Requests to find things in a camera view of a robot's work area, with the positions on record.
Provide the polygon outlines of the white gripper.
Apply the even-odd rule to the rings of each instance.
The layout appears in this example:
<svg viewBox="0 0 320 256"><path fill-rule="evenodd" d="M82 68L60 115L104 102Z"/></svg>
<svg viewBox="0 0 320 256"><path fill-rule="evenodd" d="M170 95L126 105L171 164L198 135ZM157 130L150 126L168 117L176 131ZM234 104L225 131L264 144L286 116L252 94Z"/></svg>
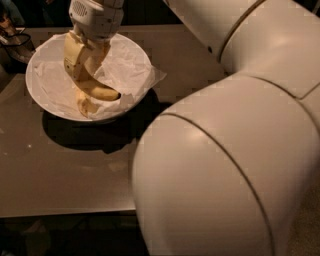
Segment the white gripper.
<svg viewBox="0 0 320 256"><path fill-rule="evenodd" d="M64 68L73 81L92 79L101 66L111 47L109 40L122 23L123 4L124 0L71 0L75 34L69 31L65 36ZM78 35L89 39L88 48Z"/></svg>

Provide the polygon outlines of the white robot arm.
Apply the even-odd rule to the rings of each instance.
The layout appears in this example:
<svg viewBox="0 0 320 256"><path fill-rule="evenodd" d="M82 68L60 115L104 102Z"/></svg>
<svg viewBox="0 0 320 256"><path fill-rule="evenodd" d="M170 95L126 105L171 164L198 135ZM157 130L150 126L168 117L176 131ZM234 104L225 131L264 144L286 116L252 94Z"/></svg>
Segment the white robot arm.
<svg viewBox="0 0 320 256"><path fill-rule="evenodd" d="M162 112L132 168L150 256L286 256L319 169L320 20L295 0L164 0L227 77Z"/></svg>

